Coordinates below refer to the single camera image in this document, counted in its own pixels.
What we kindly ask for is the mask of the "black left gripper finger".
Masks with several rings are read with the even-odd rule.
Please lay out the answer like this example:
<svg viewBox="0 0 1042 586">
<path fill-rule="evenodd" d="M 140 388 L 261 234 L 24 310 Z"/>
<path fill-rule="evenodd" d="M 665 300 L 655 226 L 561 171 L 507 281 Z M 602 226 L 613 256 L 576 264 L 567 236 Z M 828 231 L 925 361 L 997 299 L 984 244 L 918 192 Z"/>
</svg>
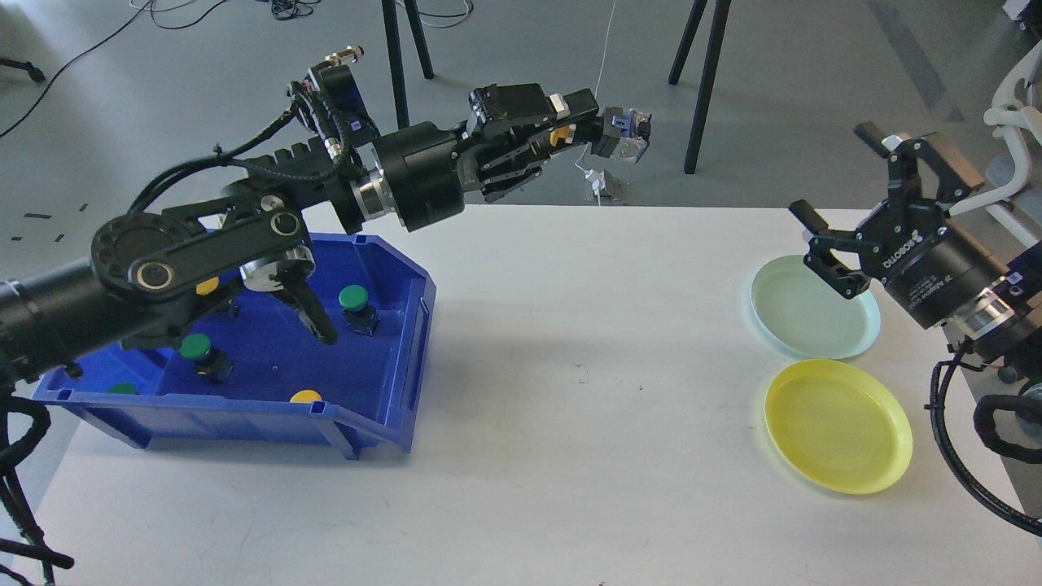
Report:
<svg viewBox="0 0 1042 586">
<path fill-rule="evenodd" d="M 563 126 L 562 133 L 562 148 L 589 147 L 593 155 L 621 160 L 629 138 L 629 121 L 625 115 L 604 114 L 587 124 Z"/>
<path fill-rule="evenodd" d="M 552 94 L 549 104 L 552 124 L 587 124 L 600 115 L 600 107 L 590 89 L 576 90 L 567 95 Z"/>
</svg>

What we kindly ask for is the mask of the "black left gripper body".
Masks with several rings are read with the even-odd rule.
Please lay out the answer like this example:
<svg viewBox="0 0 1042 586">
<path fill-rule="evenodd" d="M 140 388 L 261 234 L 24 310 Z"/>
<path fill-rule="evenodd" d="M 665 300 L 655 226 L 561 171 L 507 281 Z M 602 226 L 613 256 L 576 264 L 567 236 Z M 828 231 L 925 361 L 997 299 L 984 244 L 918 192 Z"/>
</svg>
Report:
<svg viewBox="0 0 1042 586">
<path fill-rule="evenodd" d="M 495 203 L 542 174 L 555 149 L 550 136 L 571 114 L 565 95 L 537 83 L 483 86 L 468 103 L 469 118 L 453 129 L 423 122 L 377 138 L 377 216 L 395 214 L 414 231 L 457 215 L 466 193 Z"/>
</svg>

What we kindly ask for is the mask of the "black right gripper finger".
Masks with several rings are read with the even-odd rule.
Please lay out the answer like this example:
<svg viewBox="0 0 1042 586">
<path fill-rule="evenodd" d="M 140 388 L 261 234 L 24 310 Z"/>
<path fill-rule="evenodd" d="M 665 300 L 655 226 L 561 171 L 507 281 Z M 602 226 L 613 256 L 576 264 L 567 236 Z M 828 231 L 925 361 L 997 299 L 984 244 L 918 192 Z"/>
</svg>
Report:
<svg viewBox="0 0 1042 586">
<path fill-rule="evenodd" d="M 864 240 L 863 234 L 833 230 L 826 219 L 807 200 L 797 200 L 788 210 L 810 234 L 804 266 L 846 300 L 866 292 L 869 288 L 867 275 L 862 270 L 849 268 L 834 255 L 836 250 L 855 255 L 870 253 L 872 246 Z"/>
<path fill-rule="evenodd" d="M 855 124 L 855 136 L 882 158 L 896 160 L 900 135 L 884 133 L 874 122 Z"/>
</svg>

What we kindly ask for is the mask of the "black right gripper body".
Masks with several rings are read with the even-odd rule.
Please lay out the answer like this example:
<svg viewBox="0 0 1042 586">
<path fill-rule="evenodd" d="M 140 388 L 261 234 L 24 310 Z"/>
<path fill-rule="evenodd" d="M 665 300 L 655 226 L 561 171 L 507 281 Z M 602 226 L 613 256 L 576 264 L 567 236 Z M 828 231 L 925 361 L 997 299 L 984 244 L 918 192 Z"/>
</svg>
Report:
<svg viewBox="0 0 1042 586">
<path fill-rule="evenodd" d="M 985 178 L 940 133 L 900 135 L 895 154 L 887 160 L 888 196 L 855 227 L 872 246 L 859 255 L 859 270 L 924 329 L 1000 329 L 1014 316 L 997 292 L 1006 270 L 948 212 Z"/>
</svg>

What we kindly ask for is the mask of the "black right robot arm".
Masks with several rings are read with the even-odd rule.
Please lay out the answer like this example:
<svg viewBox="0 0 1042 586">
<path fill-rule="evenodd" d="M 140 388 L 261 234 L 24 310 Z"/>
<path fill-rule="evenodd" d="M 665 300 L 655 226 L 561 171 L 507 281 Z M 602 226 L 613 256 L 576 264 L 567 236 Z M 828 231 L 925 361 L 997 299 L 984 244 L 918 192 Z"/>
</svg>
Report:
<svg viewBox="0 0 1042 586">
<path fill-rule="evenodd" d="M 1041 453 L 1006 440 L 997 413 L 1040 423 L 1040 245 L 1001 263 L 952 221 L 957 203 L 985 178 L 938 133 L 886 136 L 866 121 L 855 136 L 888 169 L 887 196 L 853 230 L 832 229 L 807 200 L 790 204 L 803 223 L 803 263 L 838 295 L 851 300 L 880 282 L 886 293 L 923 329 L 953 326 L 961 341 L 931 372 L 926 408 L 935 444 L 957 482 L 1006 523 L 1039 536 L 1040 519 L 1006 504 L 968 470 L 952 444 L 946 398 L 956 370 L 990 365 L 1026 379 L 1020 391 L 979 396 L 974 429 L 987 449 L 1028 465 Z"/>
</svg>

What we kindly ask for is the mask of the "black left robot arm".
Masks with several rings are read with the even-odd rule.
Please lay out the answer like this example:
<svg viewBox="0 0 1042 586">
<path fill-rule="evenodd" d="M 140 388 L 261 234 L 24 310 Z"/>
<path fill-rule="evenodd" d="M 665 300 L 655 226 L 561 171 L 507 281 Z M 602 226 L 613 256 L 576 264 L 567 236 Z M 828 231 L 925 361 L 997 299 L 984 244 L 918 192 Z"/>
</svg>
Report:
<svg viewBox="0 0 1042 586">
<path fill-rule="evenodd" d="M 332 345 L 334 322 L 308 283 L 306 207 L 330 203 L 349 234 L 387 214 L 420 230 L 464 210 L 465 193 L 495 203 L 571 148 L 637 162 L 649 146 L 646 112 L 536 83 L 472 90 L 469 119 L 452 129 L 410 125 L 400 59 L 391 65 L 401 128 L 382 135 L 350 70 L 361 57 L 358 46 L 325 56 L 287 87 L 287 109 L 259 135 L 157 174 L 94 233 L 85 259 L 2 283 L 2 505 L 21 534 L 2 550 L 36 560 L 44 584 L 74 561 L 49 548 L 16 475 L 51 426 L 45 405 L 16 395 L 18 383 L 53 370 L 81 379 L 83 357 L 111 343 L 179 348 L 245 290 L 275 298 Z"/>
</svg>

